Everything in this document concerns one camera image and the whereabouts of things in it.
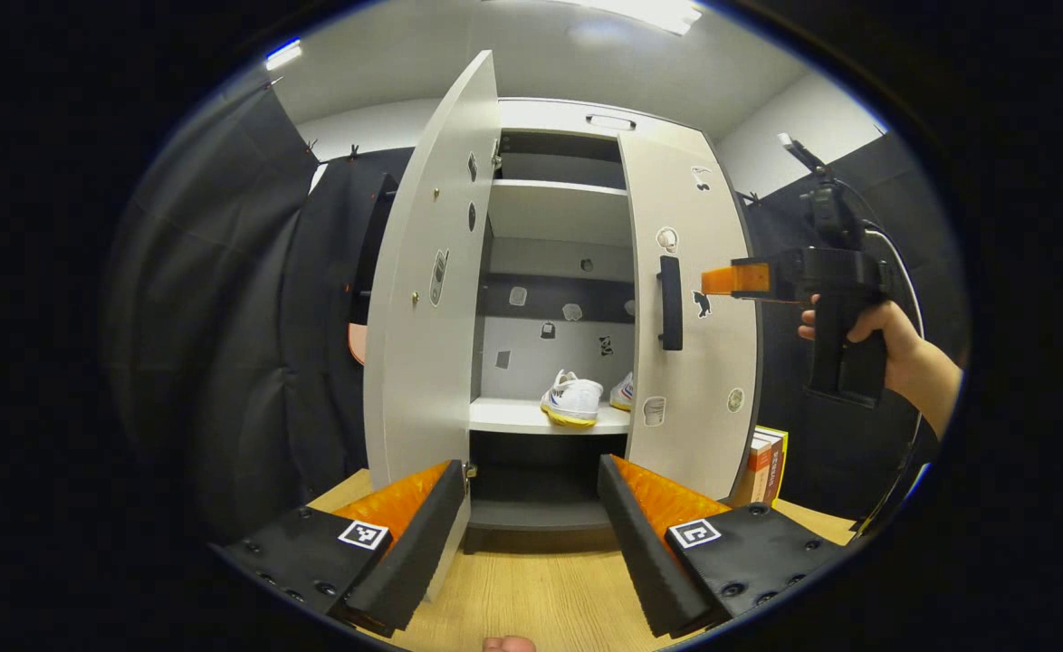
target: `open cabinet door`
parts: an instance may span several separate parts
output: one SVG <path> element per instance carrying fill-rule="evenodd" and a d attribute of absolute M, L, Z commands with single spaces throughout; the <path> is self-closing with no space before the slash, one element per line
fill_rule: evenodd
<path fill-rule="evenodd" d="M 376 490 L 432 464 L 468 459 L 474 313 L 497 138 L 494 65 L 485 50 L 431 117 L 383 232 L 362 381 Z M 428 598 L 442 585 L 469 509 L 462 501 Z"/>
<path fill-rule="evenodd" d="M 730 297 L 713 297 L 710 305 L 694 292 L 702 271 L 749 255 L 742 218 L 703 139 L 694 148 L 634 133 L 619 139 L 636 249 L 627 458 L 714 500 L 729 498 L 755 415 L 756 307 Z M 662 263 L 669 292 L 658 278 Z M 661 334 L 680 350 L 664 350 Z"/>

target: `white wall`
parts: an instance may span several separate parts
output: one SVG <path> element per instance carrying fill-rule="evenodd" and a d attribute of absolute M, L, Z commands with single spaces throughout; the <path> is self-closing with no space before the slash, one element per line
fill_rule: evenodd
<path fill-rule="evenodd" d="M 889 131 L 858 100 L 811 71 L 722 137 L 718 152 L 733 189 L 763 198 L 808 173 L 781 149 L 779 133 L 831 162 L 880 137 L 878 128 Z"/>
<path fill-rule="evenodd" d="M 360 153 L 412 148 L 419 143 L 419 135 L 427 127 L 440 100 L 407 100 L 355 108 L 297 124 L 297 129 L 307 144 L 318 140 L 314 152 L 320 162 L 350 154 L 351 145 L 357 145 Z"/>

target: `shoe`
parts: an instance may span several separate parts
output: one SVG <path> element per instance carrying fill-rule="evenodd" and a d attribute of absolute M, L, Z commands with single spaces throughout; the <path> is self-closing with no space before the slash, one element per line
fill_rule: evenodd
<path fill-rule="evenodd" d="M 596 424 L 602 394 L 601 383 L 578 379 L 573 372 L 560 369 L 552 388 L 540 399 L 540 409 L 557 425 L 590 429 Z"/>
<path fill-rule="evenodd" d="M 611 388 L 611 392 L 608 394 L 608 404 L 612 405 L 615 409 L 623 409 L 623 412 L 632 411 L 632 372 L 627 372 L 624 375 L 623 381 L 615 383 L 615 387 Z"/>

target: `wooden table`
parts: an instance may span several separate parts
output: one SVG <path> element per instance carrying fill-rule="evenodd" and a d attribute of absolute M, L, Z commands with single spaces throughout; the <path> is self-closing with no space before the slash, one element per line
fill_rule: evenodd
<path fill-rule="evenodd" d="M 333 512 L 372 490 L 364 469 L 308 506 Z M 854 536 L 853 521 L 784 500 L 774 507 L 839 546 Z M 485 549 L 455 554 L 436 602 L 420 603 L 406 631 L 383 640 L 423 652 L 479 652 L 486 637 L 508 635 L 535 640 L 539 652 L 646 652 L 694 636 L 652 635 L 614 536 L 601 530 L 489 533 Z"/>

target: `black curtain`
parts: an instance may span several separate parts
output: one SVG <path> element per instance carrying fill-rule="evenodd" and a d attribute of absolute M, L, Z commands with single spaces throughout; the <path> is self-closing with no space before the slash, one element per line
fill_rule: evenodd
<path fill-rule="evenodd" d="M 919 162 L 898 137 L 888 133 L 830 165 L 838 179 L 865 199 L 859 202 L 846 191 L 855 214 L 878 223 L 895 244 L 919 301 L 926 339 L 950 357 L 963 360 L 968 345 L 968 298 L 962 261 L 954 231 Z M 802 179 L 758 203 L 742 202 L 756 255 L 788 247 L 825 247 L 806 222 L 800 199 L 814 186 L 814 181 Z M 883 247 L 881 240 L 866 241 L 867 251 L 875 255 L 887 254 L 889 249 Z M 900 295 L 895 300 L 915 317 L 909 301 Z M 802 384 L 809 372 L 812 345 L 797 337 L 802 311 L 797 305 L 762 305 L 764 368 L 758 422 L 790 433 L 780 492 L 784 500 L 859 520 L 895 482 L 917 413 L 891 391 L 883 392 L 874 412 L 806 395 Z M 922 422 L 915 462 L 929 461 L 937 449 L 932 430 Z"/>
<path fill-rule="evenodd" d="M 102 358 L 125 433 L 205 536 L 300 501 L 276 305 L 318 162 L 259 67 L 168 139 L 111 251 Z"/>
<path fill-rule="evenodd" d="M 351 289 L 383 175 L 402 179 L 411 152 L 385 149 L 330 162 L 290 245 L 280 321 L 289 447 L 307 500 L 367 467 L 362 366 L 345 334 Z"/>
<path fill-rule="evenodd" d="M 349 286 L 384 173 L 314 154 L 263 69 L 198 106 L 131 199 L 102 355 L 138 457 L 229 544 L 366 467 Z"/>

